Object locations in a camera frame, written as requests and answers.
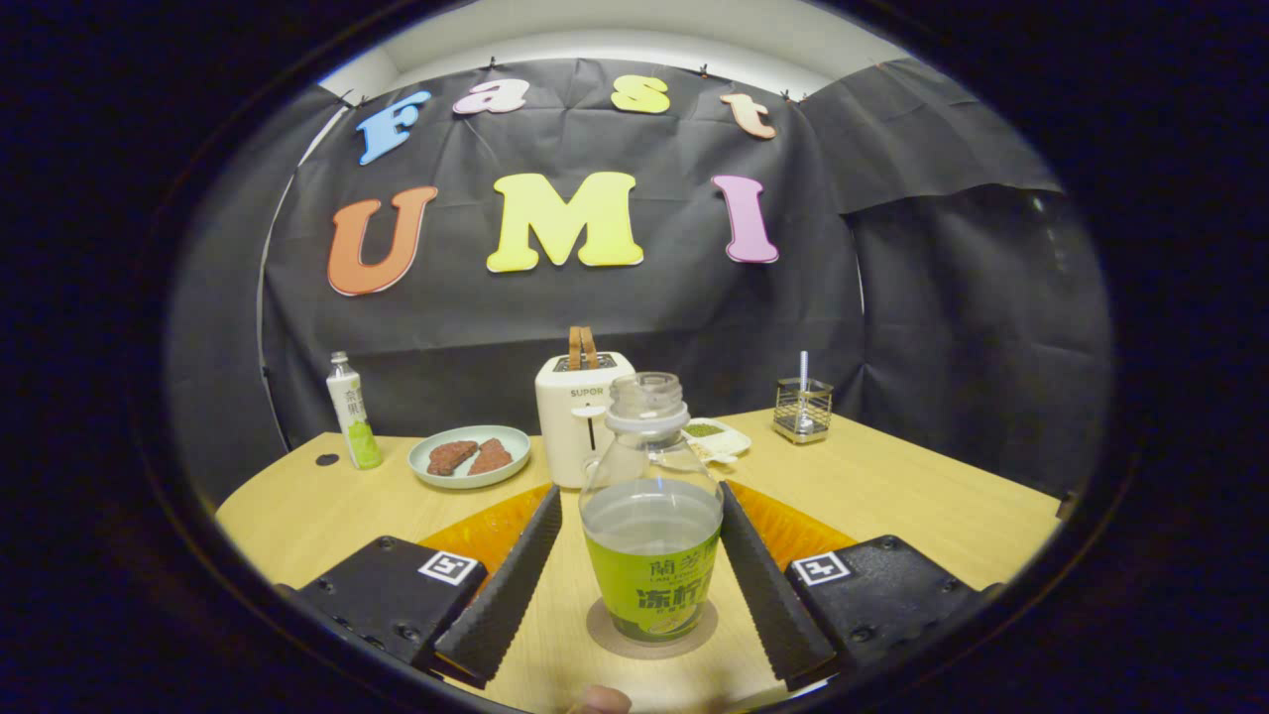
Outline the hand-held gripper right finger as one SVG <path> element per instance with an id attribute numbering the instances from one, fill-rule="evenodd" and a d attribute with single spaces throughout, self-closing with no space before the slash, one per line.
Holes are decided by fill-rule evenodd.
<path id="1" fill-rule="evenodd" d="M 991 600 L 896 535 L 857 542 L 726 479 L 721 538 L 773 673 L 854 678 L 956 630 Z"/>

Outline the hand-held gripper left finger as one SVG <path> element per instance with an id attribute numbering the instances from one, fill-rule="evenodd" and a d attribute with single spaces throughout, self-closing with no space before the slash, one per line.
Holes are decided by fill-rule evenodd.
<path id="1" fill-rule="evenodd" d="M 539 484 L 423 542 L 376 536 L 288 597 L 345 640 L 483 687 L 516 637 L 561 525 L 560 488 Z"/>

